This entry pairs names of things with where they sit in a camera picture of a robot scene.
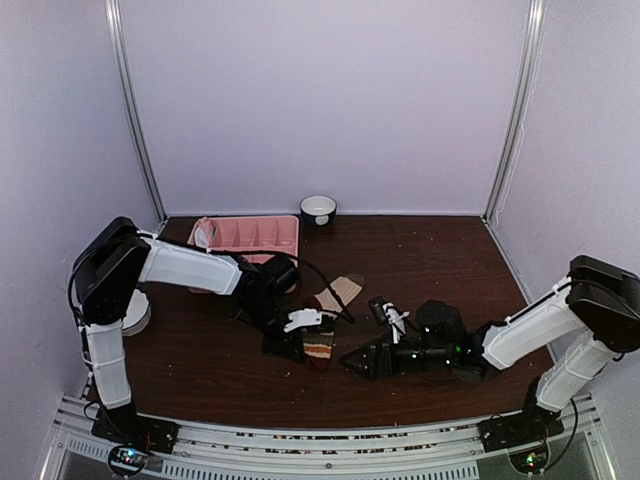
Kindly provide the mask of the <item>beige striped ribbed sock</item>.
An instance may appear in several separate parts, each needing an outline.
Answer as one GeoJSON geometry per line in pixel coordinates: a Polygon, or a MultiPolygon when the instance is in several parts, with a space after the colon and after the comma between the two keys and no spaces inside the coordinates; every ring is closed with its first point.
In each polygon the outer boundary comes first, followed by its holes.
{"type": "Polygon", "coordinates": [[[330,293],[330,289],[337,294],[344,306],[348,306],[361,293],[365,284],[366,280],[362,275],[346,274],[336,277],[329,287],[307,298],[305,305],[322,314],[320,325],[304,327],[301,332],[305,365],[308,369],[323,373],[330,366],[334,346],[334,324],[338,315],[344,311],[330,293]]]}

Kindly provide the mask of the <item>pink sock with teal patches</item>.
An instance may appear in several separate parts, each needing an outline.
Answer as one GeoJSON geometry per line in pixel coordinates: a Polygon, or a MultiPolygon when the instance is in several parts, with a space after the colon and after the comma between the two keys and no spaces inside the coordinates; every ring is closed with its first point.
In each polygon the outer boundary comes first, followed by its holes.
{"type": "Polygon", "coordinates": [[[219,241],[216,238],[218,221],[210,217],[199,219],[192,232],[193,243],[199,248],[217,248],[219,241]]]}

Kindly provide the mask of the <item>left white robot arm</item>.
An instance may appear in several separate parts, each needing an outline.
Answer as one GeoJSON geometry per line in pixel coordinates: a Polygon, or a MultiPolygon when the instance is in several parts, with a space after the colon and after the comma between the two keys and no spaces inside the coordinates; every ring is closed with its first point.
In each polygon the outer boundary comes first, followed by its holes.
{"type": "Polygon", "coordinates": [[[265,251],[252,263],[245,251],[208,251],[166,241],[127,217],[111,221],[73,265],[68,300],[82,331],[106,429],[123,444],[137,442],[144,424],[128,381],[122,326],[134,291],[147,283],[205,290],[236,300],[262,336],[261,349],[296,363],[304,360],[300,333],[277,299],[299,279],[296,257],[265,251]]]}

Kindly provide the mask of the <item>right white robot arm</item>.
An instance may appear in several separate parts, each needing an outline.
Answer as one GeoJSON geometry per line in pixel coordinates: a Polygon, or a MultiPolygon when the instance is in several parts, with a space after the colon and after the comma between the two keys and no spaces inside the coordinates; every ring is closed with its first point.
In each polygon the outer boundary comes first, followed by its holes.
{"type": "Polygon", "coordinates": [[[568,274],[541,298],[474,332],[467,331],[456,307],[440,300],[417,309],[414,337],[406,333],[407,313],[393,303],[377,296],[369,308],[387,334],[340,359],[368,380],[442,367],[462,380],[481,382],[577,332],[561,360],[532,383],[513,419],[513,433],[526,442],[545,431],[607,364],[639,348],[638,275],[587,255],[575,257],[568,274]]]}

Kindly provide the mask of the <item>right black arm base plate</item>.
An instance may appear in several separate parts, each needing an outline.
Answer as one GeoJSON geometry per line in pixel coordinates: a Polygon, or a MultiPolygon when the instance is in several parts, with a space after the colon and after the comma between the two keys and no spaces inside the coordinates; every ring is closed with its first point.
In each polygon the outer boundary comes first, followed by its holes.
{"type": "Polygon", "coordinates": [[[543,443],[565,431],[557,414],[526,414],[524,411],[492,416],[481,421],[477,428],[485,452],[543,443]]]}

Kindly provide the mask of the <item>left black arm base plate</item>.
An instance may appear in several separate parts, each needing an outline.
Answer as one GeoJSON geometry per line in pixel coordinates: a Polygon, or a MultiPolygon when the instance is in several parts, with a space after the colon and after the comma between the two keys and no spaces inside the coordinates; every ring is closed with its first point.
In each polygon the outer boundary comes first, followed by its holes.
{"type": "Polygon", "coordinates": [[[108,419],[99,412],[91,434],[113,443],[132,446],[145,453],[171,454],[179,432],[179,425],[167,420],[137,416],[132,423],[108,419]]]}

